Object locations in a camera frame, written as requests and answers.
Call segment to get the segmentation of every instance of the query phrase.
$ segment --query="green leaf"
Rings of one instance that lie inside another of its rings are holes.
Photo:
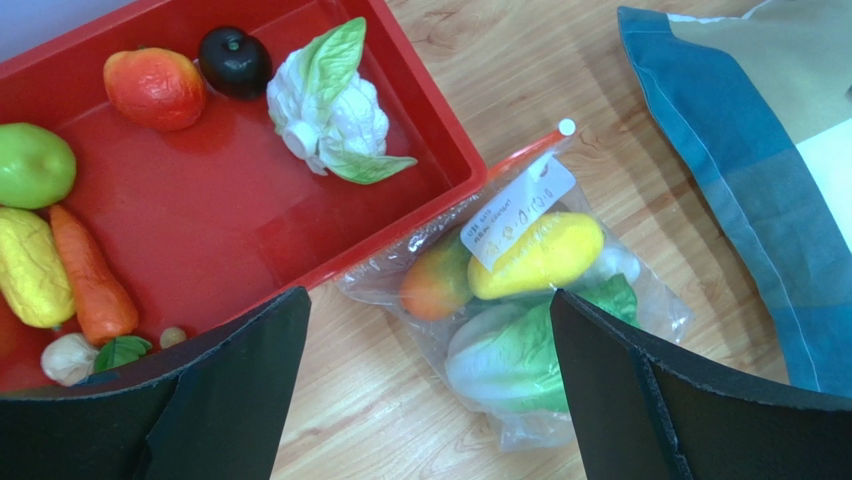
[[[624,275],[578,293],[616,318],[639,327],[637,298]],[[527,307],[493,307],[463,325],[445,364],[453,390],[489,408],[515,413],[567,412],[553,341],[551,300]]]
[[[318,109],[327,109],[346,89],[364,53],[367,21],[352,19],[315,38],[302,51],[299,73],[305,79],[305,94],[314,97]]]
[[[638,304],[636,292],[623,274],[615,275],[595,287],[577,292],[577,295],[622,322],[642,328],[636,318]]]
[[[104,345],[95,358],[95,373],[135,362],[148,354],[153,348],[144,338],[127,335],[115,337]]]
[[[369,185],[417,164],[411,157],[368,156],[338,149],[324,142],[320,160],[335,175],[353,183]]]

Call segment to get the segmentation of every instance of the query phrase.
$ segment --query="plastic vegetable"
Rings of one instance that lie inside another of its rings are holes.
[[[619,274],[632,285],[641,273],[642,264],[636,255],[623,245],[607,243],[595,263],[570,287],[572,290],[590,288]]]
[[[467,284],[472,254],[454,228],[423,253],[399,288],[402,306],[420,320],[446,318],[473,298]]]
[[[77,322],[86,340],[101,346],[139,326],[139,312],[115,278],[94,237],[61,205],[50,207],[50,225],[74,292]]]
[[[636,294],[623,275],[579,295],[638,327]],[[550,301],[526,314],[506,304],[477,315],[453,336],[445,367],[453,390],[493,410],[568,411]]]
[[[68,195],[76,176],[65,140],[29,123],[0,125],[0,205],[46,207]]]
[[[35,213],[0,207],[0,290],[31,327],[57,327],[74,315],[71,284],[50,226]]]
[[[104,64],[110,103],[137,125],[162,132],[193,125],[207,104],[204,80],[192,60],[162,48],[112,54]]]
[[[275,131],[311,171],[350,182],[384,180],[417,161],[385,155],[389,122],[358,65],[367,24],[353,19],[292,52],[269,83]]]
[[[151,351],[153,345],[135,336],[116,337],[109,341],[95,358],[95,373],[135,362]]]
[[[186,332],[178,327],[169,327],[160,334],[160,348],[167,349],[186,341]]]
[[[47,378],[70,387],[94,372],[98,351],[79,333],[54,340],[41,354],[41,369]]]
[[[468,281],[474,295],[493,300],[558,288],[577,280],[603,250],[605,235],[585,213],[542,215],[488,271],[471,259]]]
[[[266,93],[272,59],[263,43],[237,27],[207,32],[198,48],[201,74],[216,91],[239,100]]]

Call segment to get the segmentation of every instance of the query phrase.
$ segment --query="orange carrot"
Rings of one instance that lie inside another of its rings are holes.
[[[86,340],[102,346],[139,326],[139,311],[115,278],[92,234],[74,215],[56,204],[49,210],[56,249],[68,273],[77,322]]]

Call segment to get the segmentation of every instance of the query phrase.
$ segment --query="beige fabric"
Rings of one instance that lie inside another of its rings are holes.
[[[852,0],[773,0],[748,19],[670,24],[731,55],[794,144],[852,119]]]

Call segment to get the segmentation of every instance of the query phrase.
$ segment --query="mango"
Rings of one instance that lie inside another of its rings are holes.
[[[461,241],[461,227],[454,228],[415,260],[399,288],[403,308],[425,321],[452,315],[473,299],[467,284],[472,254]]]
[[[30,123],[0,125],[0,205],[35,210],[65,198],[77,159],[55,133]]]
[[[592,266],[605,237],[598,222],[585,213],[542,215],[497,259],[492,271],[472,258],[468,284],[482,300],[563,287]]]
[[[74,295],[50,225],[27,210],[0,207],[0,291],[25,324],[53,328],[74,316]]]
[[[104,88],[118,112],[142,127],[161,132],[193,125],[207,105],[207,87],[192,60],[162,48],[110,55]]]

